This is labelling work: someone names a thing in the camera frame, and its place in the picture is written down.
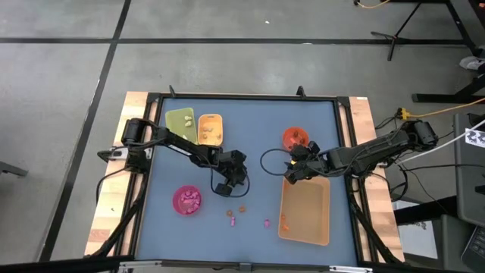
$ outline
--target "pink toy object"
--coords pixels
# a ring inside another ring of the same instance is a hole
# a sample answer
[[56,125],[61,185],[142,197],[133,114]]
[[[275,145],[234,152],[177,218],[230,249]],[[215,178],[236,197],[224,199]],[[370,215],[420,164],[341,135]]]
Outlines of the pink toy object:
[[179,188],[172,199],[174,209],[181,215],[191,215],[199,210],[202,196],[195,186],[187,185]]

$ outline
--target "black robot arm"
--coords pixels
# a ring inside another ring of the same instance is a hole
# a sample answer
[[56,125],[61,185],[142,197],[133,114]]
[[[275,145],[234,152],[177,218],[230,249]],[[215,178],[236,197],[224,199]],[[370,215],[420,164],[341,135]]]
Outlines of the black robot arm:
[[[142,136],[145,129],[152,130],[152,140],[143,143]],[[123,145],[128,147],[128,171],[144,173],[149,169],[145,149],[152,146],[165,146],[182,155],[189,157],[190,161],[201,168],[212,168],[226,178],[224,184],[218,184],[215,192],[221,196],[230,196],[233,187],[244,184],[247,170],[244,165],[246,155],[238,150],[223,152],[221,147],[196,145],[188,140],[170,132],[166,127],[158,126],[152,121],[132,118],[127,120],[123,136]]]
[[361,177],[374,170],[379,162],[395,160],[394,157],[408,150],[427,151],[437,143],[438,136],[430,124],[423,121],[406,121],[387,135],[349,148],[320,152],[318,145],[311,141],[308,147],[298,145],[291,150],[293,162],[286,163],[288,168],[284,176],[291,184],[317,175]]

